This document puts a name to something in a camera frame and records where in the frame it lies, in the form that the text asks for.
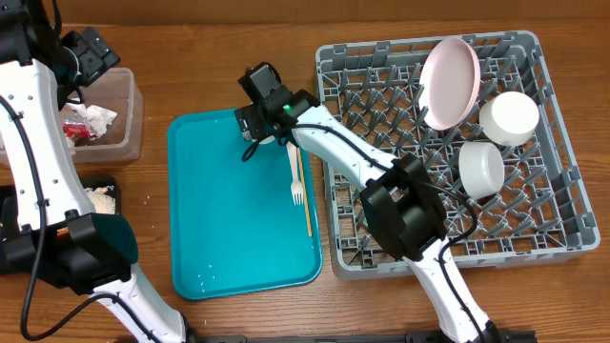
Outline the wooden chopstick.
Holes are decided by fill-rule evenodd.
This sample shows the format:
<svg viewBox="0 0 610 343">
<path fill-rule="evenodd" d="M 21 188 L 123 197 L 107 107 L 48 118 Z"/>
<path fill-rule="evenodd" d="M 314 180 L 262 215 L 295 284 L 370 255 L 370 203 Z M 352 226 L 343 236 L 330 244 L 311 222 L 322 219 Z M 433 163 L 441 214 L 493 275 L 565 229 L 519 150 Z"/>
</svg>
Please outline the wooden chopstick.
<svg viewBox="0 0 610 343">
<path fill-rule="evenodd" d="M 300 182 L 301 182 L 301 186 L 303 187 L 303 205 L 304 205 L 304 208 L 305 208 L 305 215 L 306 215 L 306 222 L 307 222 L 307 231 L 308 231 L 308 236 L 309 237 L 313 237 L 311 217 L 310 217 L 309 205 L 308 205 L 308 196 L 307 196 L 307 191 L 306 191 L 306 187 L 305 187 L 304 164 L 303 164 L 303 161 L 302 161 L 301 149 L 297 148 L 296 151 L 297 151 L 297 153 L 296 153 L 296 155 L 297 155 L 297 162 L 298 162 L 299 172 L 300 172 Z"/>
</svg>

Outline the white tissue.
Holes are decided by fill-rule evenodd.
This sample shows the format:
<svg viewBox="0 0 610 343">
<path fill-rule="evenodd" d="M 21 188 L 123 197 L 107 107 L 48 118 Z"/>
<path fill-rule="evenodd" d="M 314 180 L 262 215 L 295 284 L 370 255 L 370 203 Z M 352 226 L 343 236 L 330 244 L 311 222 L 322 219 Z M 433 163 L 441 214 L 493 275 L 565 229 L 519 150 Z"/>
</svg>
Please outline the white tissue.
<svg viewBox="0 0 610 343">
<path fill-rule="evenodd" d="M 106 108 L 102 108 L 96 105 L 83 105 L 87 109 L 88 118 L 90 119 L 93 129 L 96 132 L 96 136 L 93 139 L 80 139 L 77 141 L 72 141 L 65 134 L 67 145 L 71 155 L 76 155 L 75 146 L 79 141 L 84 141 L 85 143 L 88 143 L 105 135 L 108 130 L 108 126 L 112 124 L 112 121 L 117 116 L 117 113 L 115 111 L 111 111 Z"/>
</svg>

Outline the foil wrapper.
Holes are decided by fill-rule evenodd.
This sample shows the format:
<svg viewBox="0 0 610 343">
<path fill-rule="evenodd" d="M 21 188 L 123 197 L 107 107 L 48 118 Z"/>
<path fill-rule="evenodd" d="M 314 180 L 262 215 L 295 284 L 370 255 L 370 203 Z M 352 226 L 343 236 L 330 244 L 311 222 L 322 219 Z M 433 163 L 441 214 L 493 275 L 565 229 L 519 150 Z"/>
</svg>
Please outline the foil wrapper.
<svg viewBox="0 0 610 343">
<path fill-rule="evenodd" d="M 96 132 L 88 118 L 87 109 L 83 104 L 68 103 L 60 111 L 64 134 L 72 141 L 93 139 Z"/>
</svg>

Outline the white plastic fork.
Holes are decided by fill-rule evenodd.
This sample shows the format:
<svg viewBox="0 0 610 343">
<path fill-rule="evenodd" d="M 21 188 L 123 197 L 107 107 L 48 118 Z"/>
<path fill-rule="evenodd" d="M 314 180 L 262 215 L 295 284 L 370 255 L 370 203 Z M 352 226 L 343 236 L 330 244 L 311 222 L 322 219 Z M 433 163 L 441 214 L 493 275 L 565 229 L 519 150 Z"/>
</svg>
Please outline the white plastic fork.
<svg viewBox="0 0 610 343">
<path fill-rule="evenodd" d="M 299 179 L 297 165 L 297 147 L 288 142 L 286 145 L 292 173 L 291 194 L 296 206 L 304 203 L 304 188 Z"/>
</svg>

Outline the white rice pile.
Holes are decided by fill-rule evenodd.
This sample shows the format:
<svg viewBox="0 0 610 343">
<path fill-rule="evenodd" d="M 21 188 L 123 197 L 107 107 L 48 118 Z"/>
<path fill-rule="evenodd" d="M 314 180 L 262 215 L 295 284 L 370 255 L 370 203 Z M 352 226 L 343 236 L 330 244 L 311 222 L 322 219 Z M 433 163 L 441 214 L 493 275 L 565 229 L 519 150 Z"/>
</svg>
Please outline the white rice pile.
<svg viewBox="0 0 610 343">
<path fill-rule="evenodd" d="M 114 214 L 116 200 L 111 196 L 113 186 L 86 188 L 86 194 L 94 205 L 95 211 L 104 214 Z"/>
</svg>

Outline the white round plate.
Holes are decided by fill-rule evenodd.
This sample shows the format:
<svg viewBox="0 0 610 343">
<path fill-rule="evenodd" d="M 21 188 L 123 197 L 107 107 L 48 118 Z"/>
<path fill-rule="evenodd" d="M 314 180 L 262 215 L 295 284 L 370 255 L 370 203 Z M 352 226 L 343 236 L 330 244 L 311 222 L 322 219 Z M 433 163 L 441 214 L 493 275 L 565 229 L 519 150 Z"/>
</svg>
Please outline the white round plate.
<svg viewBox="0 0 610 343">
<path fill-rule="evenodd" d="M 461 123 L 478 98 L 480 65 L 473 48 L 449 37 L 428 55 L 419 77 L 419 105 L 427 109 L 424 122 L 436 131 Z"/>
</svg>

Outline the white bowl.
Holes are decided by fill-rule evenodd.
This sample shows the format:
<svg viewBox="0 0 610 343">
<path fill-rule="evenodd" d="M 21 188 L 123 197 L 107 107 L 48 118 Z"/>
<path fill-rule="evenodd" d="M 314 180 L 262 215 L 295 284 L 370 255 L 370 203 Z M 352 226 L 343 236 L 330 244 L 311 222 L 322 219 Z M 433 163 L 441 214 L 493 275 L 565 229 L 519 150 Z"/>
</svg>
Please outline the white bowl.
<svg viewBox="0 0 610 343">
<path fill-rule="evenodd" d="M 473 199 L 499 192 L 504 183 L 504 164 L 498 148 L 488 142 L 466 142 L 458 154 L 462 186 Z"/>
</svg>

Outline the grey bowl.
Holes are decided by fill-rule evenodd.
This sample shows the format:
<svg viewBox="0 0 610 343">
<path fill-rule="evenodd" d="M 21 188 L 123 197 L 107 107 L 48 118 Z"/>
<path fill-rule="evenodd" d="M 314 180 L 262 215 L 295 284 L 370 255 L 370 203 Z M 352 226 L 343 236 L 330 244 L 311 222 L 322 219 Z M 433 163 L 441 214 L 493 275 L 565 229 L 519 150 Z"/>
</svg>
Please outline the grey bowl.
<svg viewBox="0 0 610 343">
<path fill-rule="evenodd" d="M 478 122 L 491 141 L 516 147 L 533 136 L 539 119 L 539 107 L 532 98 L 522 92 L 507 91 L 482 107 Z"/>
</svg>

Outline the white paper cup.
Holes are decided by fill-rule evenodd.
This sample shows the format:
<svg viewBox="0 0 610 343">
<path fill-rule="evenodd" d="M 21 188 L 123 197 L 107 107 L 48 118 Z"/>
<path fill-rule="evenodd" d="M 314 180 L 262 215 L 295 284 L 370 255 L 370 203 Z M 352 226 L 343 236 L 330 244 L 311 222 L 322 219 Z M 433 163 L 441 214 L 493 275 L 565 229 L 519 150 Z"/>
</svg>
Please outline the white paper cup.
<svg viewBox="0 0 610 343">
<path fill-rule="evenodd" d="M 273 141 L 275 141 L 275 137 L 273 135 L 269 135 L 269 136 L 265 137 L 264 139 L 261 139 L 259 141 L 259 144 L 266 145 L 266 144 L 272 143 Z"/>
</svg>

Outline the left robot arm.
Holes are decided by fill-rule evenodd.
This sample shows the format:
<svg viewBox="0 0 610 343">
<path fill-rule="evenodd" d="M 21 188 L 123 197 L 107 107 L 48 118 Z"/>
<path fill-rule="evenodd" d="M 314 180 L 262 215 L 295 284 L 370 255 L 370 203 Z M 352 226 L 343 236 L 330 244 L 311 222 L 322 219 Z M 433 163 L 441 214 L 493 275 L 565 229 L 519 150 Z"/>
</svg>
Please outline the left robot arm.
<svg viewBox="0 0 610 343">
<path fill-rule="evenodd" d="M 140 342 L 193 342 L 138 264 L 128 221 L 99 213 L 67 145 L 59 111 L 119 62 L 94 29 L 63 32 L 39 1 L 1 5 L 1 136 L 16 195 L 16 223 L 1 243 L 32 281 L 69 288 L 105 306 Z"/>
</svg>

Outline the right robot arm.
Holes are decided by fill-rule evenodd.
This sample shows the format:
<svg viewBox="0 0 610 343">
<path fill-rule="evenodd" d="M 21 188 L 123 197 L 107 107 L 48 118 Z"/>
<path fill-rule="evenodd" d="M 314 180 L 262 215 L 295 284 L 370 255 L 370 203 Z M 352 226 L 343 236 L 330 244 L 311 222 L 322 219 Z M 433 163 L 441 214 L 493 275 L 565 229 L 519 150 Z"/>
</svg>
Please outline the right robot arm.
<svg viewBox="0 0 610 343">
<path fill-rule="evenodd" d="M 451 237 L 444 221 L 442 195 L 467 212 L 471 204 L 436 185 L 422 161 L 411 153 L 398 158 L 381 151 L 340 124 L 306 91 L 276 91 L 234 113 L 250 147 L 249 160 L 268 137 L 315 154 L 356 187 L 366 226 L 377 244 L 403 260 L 417 277 L 437 313 L 442 334 L 453 342 L 506 342 L 502 330 L 477 304 L 452 256 L 468 237 Z"/>
</svg>

